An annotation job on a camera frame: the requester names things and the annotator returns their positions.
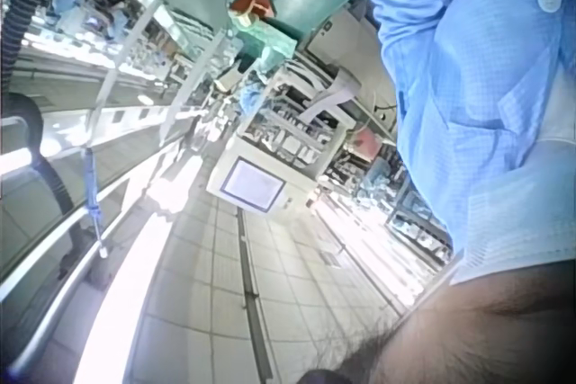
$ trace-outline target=metal pole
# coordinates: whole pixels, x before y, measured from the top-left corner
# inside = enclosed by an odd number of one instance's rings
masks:
[[[178,89],[178,93],[170,104],[170,108],[168,108],[166,120],[164,123],[162,123],[162,125],[160,125],[160,146],[164,144],[168,132],[172,128],[172,125],[174,125],[176,115],[182,109],[182,105],[184,105],[184,103],[190,97],[190,94],[200,83],[200,80],[206,71],[208,62],[212,56],[214,56],[216,49],[220,46],[222,40],[224,39],[224,35],[224,31],[219,31],[216,36],[214,36],[214,39],[211,41],[210,45],[206,47],[202,55],[198,58],[198,61],[194,64],[192,71],[190,71],[190,74],[188,74],[188,77]]]
[[[118,73],[120,72],[120,66],[128,57],[130,50],[142,34],[142,31],[146,28],[154,13],[158,9],[158,7],[162,4],[161,0],[155,0],[150,4],[146,11],[140,16],[134,27],[132,28],[128,38],[124,41],[120,52],[114,58],[114,69],[110,69],[106,74],[106,78],[102,83],[102,87],[100,87],[100,91],[96,96],[96,102],[94,104],[94,108],[88,113],[86,116],[86,147],[91,147],[92,142],[94,140],[94,133],[96,130],[96,126],[98,125],[98,121],[100,120],[100,114],[102,113],[102,109],[106,105],[106,101],[108,100],[108,96],[112,91],[114,84],[116,83],[116,78],[118,77]]]

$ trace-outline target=person's arm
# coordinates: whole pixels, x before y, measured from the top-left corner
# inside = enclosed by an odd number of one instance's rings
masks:
[[[399,112],[406,94],[420,75],[434,31],[450,0],[372,0],[373,15],[381,24],[378,36],[382,60],[399,96]]]

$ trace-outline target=worker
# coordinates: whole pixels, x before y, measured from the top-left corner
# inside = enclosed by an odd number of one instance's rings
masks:
[[[398,149],[463,258],[300,384],[576,382],[575,0],[373,0]]]

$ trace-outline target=white button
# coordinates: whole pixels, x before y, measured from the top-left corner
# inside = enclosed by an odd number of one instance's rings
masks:
[[[538,5],[545,13],[555,13],[562,6],[562,0],[538,0]]]

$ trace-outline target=blue strap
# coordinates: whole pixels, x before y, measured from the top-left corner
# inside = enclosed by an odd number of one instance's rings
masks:
[[[96,177],[96,163],[94,153],[91,148],[84,151],[84,176],[85,176],[85,190],[86,190],[86,208],[92,217],[96,227],[96,232],[101,232],[102,212],[100,211],[100,204],[98,203],[98,182]]]

